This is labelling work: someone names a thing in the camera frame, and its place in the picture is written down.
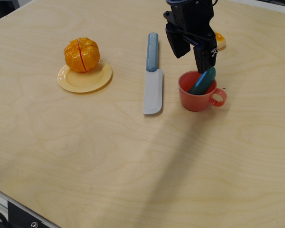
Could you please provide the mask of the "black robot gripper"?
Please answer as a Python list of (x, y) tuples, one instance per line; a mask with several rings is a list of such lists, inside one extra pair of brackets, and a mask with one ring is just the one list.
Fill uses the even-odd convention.
[(194, 45), (194, 56), (199, 73), (204, 73), (216, 64), (218, 46), (210, 27), (214, 17), (212, 0), (167, 0), (171, 10), (164, 13), (169, 44), (176, 58), (190, 51)]

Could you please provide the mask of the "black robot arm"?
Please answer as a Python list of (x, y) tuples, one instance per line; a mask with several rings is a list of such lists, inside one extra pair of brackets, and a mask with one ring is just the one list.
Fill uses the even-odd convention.
[(164, 12), (165, 27), (169, 44), (176, 58), (190, 52), (193, 46), (194, 57), (199, 73), (205, 73), (216, 64), (218, 45), (216, 35), (210, 27), (214, 16), (211, 0), (168, 0), (171, 10)]

